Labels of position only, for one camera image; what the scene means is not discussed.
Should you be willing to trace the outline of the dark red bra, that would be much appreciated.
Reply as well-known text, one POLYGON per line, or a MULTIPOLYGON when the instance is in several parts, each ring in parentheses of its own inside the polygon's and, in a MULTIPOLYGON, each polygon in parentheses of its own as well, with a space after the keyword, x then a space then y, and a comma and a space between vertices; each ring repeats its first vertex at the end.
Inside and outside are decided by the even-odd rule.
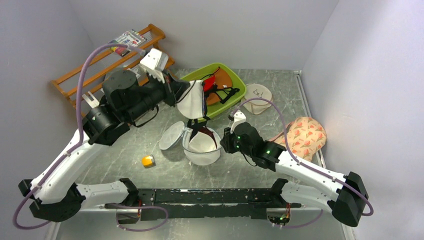
POLYGON ((211 130, 210 130, 208 127, 206 127, 206 126, 201 127, 198 131, 199 131, 200 133, 203 133, 203 134, 205 134, 205 135, 209 136, 209 137, 212 139, 212 141, 213 141, 213 143, 214 143, 215 148, 217 148, 217 147, 218 147, 218 145, 217 145, 217 141, 216 141, 216 138, 215 138, 215 135, 214 135, 214 132, 213 132, 213 131, 211 131, 211 130))

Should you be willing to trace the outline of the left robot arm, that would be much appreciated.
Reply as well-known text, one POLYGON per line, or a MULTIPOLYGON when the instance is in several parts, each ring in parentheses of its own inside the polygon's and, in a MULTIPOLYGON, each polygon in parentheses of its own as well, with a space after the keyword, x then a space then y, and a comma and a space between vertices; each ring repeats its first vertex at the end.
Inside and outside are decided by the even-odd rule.
POLYGON ((22 180, 18 187, 32 215, 49 222, 62 222, 82 209, 104 204, 132 208, 139 191, 128 178, 104 184, 79 184, 76 179, 101 151, 130 130, 136 119, 156 110, 160 103, 174 106, 191 87, 167 71, 148 76, 139 85, 134 72, 117 71, 103 83, 100 103, 79 118, 79 128, 68 146, 38 177, 22 180))

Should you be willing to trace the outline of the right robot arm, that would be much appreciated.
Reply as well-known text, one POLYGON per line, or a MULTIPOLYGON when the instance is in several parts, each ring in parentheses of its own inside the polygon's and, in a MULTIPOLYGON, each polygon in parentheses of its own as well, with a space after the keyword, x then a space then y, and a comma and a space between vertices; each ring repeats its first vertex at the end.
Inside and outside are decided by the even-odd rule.
POLYGON ((241 153, 260 168, 301 181, 276 181, 277 189, 269 197, 275 207, 290 203, 318 208, 350 227, 357 227, 365 215, 369 195, 361 176, 353 171, 345 175, 291 155, 284 146, 263 140, 247 122, 226 127, 220 144, 228 154, 241 153))

